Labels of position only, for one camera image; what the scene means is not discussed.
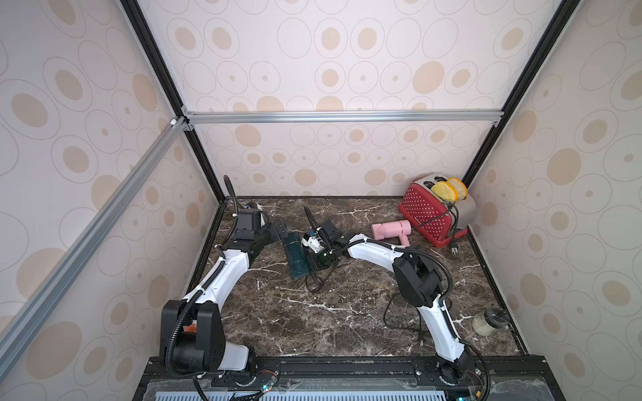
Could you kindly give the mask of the dark green hair dryer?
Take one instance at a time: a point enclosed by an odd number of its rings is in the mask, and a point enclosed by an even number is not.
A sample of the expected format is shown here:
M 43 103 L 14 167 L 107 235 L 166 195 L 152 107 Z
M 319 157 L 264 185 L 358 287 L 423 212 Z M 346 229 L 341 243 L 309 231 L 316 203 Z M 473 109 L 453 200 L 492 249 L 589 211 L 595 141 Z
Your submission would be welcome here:
M 308 260 L 308 252 L 304 250 L 301 237 L 298 232 L 289 232 L 282 240 L 287 264 L 289 267 L 290 277 L 297 279 L 307 277 L 311 274 L 311 268 Z

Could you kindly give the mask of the pink hair dryer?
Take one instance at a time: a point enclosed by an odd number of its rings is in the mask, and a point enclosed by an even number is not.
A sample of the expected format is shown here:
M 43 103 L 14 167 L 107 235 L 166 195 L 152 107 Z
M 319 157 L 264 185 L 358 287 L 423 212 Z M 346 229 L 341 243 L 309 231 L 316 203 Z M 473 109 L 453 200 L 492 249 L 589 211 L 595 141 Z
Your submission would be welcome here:
M 371 230 L 375 240 L 398 238 L 403 247 L 410 245 L 409 235 L 411 235 L 412 226 L 408 220 L 376 223 L 371 226 Z

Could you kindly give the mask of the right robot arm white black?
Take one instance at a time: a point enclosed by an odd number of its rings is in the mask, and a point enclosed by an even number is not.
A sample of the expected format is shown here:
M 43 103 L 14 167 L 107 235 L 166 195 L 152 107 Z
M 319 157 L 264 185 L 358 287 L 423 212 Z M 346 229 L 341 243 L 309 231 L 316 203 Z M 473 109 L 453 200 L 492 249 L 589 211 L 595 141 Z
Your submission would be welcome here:
M 437 372 L 443 383 L 459 384 L 483 357 L 461 339 L 453 326 L 446 300 L 454 282 L 446 267 L 421 249 L 393 245 L 365 234 L 341 232 L 333 222 L 318 222 L 304 207 L 311 231 L 304 234 L 302 247 L 315 274 L 330 268 L 342 257 L 366 261 L 393 272 L 401 297 L 415 307 L 431 334 L 438 358 Z

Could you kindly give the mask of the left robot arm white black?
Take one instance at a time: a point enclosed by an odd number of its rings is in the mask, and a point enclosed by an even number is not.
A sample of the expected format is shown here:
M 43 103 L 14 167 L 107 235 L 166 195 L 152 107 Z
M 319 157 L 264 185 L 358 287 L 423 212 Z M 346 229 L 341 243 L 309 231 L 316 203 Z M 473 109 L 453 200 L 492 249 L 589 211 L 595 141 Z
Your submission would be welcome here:
M 234 223 L 224 242 L 215 247 L 217 260 L 189 294 L 170 300 L 162 309 L 159 354 L 172 377 L 236 372 L 250 380 L 256 375 L 255 352 L 226 339 L 221 310 L 262 250 L 288 233 L 257 203 L 242 207 L 230 178 L 225 176 L 224 181 L 235 207 Z

